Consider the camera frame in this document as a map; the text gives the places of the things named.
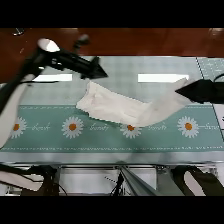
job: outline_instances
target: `tabletop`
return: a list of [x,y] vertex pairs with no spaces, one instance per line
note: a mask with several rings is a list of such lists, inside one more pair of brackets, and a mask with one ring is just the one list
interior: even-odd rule
[[[171,84],[140,83],[138,74],[189,75],[198,80],[212,78],[223,70],[223,61],[218,59],[211,65],[206,58],[195,57],[100,56],[100,59],[109,77],[93,81],[142,102],[164,95]],[[59,73],[72,73],[72,81],[34,83],[27,88],[12,135],[0,152],[1,162],[176,164],[224,160],[223,135],[213,105],[192,103],[160,123],[138,129],[140,135],[130,138],[122,131],[127,128],[122,124],[89,118],[75,107],[89,80],[81,80],[79,74],[69,70],[52,68],[46,68],[42,75]],[[198,130],[192,132],[192,138],[178,130],[178,124],[186,127],[186,122],[192,125],[192,131],[194,127]],[[73,123],[76,128],[80,126],[79,134],[66,136],[63,124]]]

